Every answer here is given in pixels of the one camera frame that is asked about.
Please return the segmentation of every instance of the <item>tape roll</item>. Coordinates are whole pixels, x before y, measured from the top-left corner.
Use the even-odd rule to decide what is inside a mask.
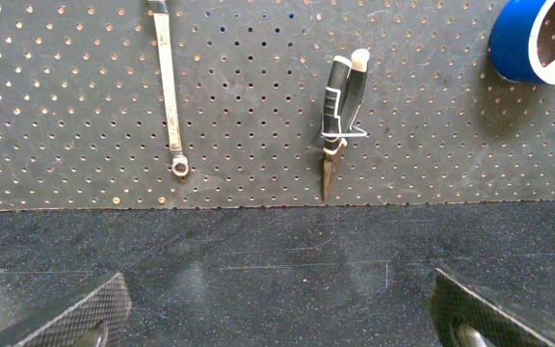
[[[494,24],[489,49],[505,79],[555,85],[555,0],[510,0]]]

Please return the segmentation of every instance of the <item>speckled black surface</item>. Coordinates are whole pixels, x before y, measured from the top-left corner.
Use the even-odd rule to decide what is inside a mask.
[[[0,213],[0,329],[120,270],[126,346],[436,346],[441,264],[555,320],[555,202]]]

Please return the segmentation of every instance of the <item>blue tape roll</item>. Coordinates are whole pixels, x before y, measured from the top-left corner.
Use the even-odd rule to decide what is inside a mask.
[[[542,65],[537,39],[555,0],[511,0],[496,20],[489,38],[491,62],[512,82],[555,85],[555,61]]]

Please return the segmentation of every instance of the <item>combination wrench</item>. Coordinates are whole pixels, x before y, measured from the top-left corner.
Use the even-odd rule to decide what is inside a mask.
[[[184,177],[190,171],[188,158],[183,154],[181,135],[179,133],[179,115],[174,91],[174,72],[172,70],[171,25],[166,0],[147,0],[153,11],[155,32],[158,37],[158,55],[160,57],[160,74],[164,89],[167,127],[169,129],[169,148],[172,155],[172,172]]]

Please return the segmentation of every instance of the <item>pegboard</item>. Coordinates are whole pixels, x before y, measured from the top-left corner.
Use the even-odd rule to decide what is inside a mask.
[[[0,1],[0,210],[555,200],[555,87],[489,64],[504,3],[171,0],[179,181],[146,2]],[[360,47],[370,135],[322,201],[331,57]]]

